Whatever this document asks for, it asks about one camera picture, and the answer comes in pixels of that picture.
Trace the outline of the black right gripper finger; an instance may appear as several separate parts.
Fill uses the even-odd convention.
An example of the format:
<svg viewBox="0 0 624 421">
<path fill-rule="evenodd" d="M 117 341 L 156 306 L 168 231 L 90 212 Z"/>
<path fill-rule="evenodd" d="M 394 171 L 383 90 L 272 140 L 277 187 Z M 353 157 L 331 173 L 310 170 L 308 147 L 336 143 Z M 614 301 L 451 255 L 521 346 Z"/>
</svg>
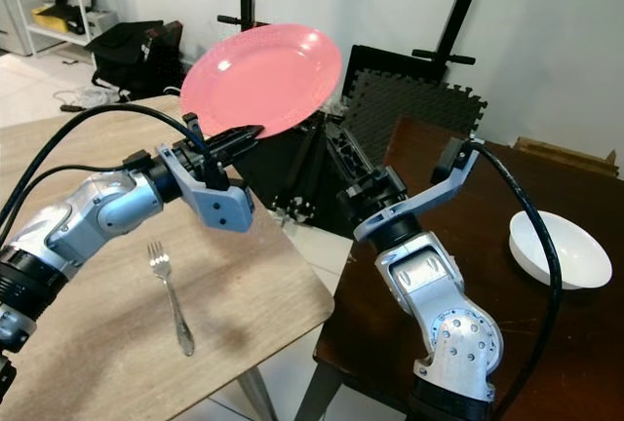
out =
<svg viewBox="0 0 624 421">
<path fill-rule="evenodd" d="M 356 153 L 349 134 L 340 123 L 326 122 L 327 149 L 338 174 L 347 185 L 356 180 Z"/>
<path fill-rule="evenodd" d="M 360 180 L 375 171 L 369 155 L 346 127 L 340 127 L 340 170 L 346 180 Z"/>
</svg>

